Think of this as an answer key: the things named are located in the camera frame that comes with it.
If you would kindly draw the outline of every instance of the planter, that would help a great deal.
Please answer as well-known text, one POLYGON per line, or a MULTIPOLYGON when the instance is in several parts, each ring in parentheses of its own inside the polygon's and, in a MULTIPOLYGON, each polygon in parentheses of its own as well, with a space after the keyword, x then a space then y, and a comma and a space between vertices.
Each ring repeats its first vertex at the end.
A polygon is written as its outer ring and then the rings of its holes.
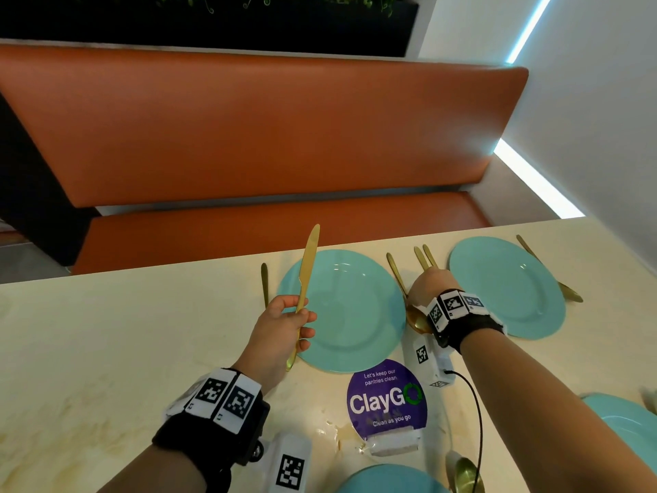
POLYGON ((0 38, 403 57, 418 9, 248 1, 0 0, 0 38))

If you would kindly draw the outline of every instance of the green logo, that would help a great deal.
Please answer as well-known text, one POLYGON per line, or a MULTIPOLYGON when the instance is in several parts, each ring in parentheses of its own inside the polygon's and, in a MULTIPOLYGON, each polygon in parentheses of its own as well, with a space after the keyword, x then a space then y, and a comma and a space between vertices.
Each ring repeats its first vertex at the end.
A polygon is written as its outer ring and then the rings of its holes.
POLYGON ((409 382, 404 386, 404 399, 410 403, 411 405, 418 405, 420 402, 424 399, 422 395, 422 389, 420 386, 417 384, 413 384, 412 382, 409 382), (409 396, 409 389, 414 388, 417 391, 417 399, 414 400, 412 397, 409 396))

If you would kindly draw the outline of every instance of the orange leather bench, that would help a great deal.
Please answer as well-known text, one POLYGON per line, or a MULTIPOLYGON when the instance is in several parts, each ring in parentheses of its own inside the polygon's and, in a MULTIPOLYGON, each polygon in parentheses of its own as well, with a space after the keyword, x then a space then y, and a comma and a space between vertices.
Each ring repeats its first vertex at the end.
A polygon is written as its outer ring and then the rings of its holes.
MULTIPOLYGON (((74 206, 476 183, 521 67, 0 47, 0 90, 74 206)), ((92 221, 75 273, 488 226, 467 192, 92 221)))

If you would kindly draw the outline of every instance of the wrist-mounted device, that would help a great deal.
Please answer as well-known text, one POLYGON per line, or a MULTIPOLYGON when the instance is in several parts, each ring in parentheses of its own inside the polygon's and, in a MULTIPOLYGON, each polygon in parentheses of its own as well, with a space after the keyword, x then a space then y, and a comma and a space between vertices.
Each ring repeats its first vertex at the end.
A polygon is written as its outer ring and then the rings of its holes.
POLYGON ((184 453, 200 471, 208 493, 227 491, 231 466, 256 462, 269 414, 260 384, 234 369, 201 377, 165 410, 155 446, 184 453))
POLYGON ((504 332, 501 322, 486 309, 476 294, 448 289, 426 307, 426 319, 441 348, 451 346, 461 352, 461 341, 480 329, 504 332))

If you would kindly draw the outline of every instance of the bench backrest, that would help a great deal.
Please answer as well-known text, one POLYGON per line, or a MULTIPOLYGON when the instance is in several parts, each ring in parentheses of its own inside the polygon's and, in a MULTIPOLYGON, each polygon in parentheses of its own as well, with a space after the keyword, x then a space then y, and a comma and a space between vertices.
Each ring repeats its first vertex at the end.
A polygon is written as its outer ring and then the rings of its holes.
POLYGON ((0 46, 75 206, 478 182, 521 67, 0 46))

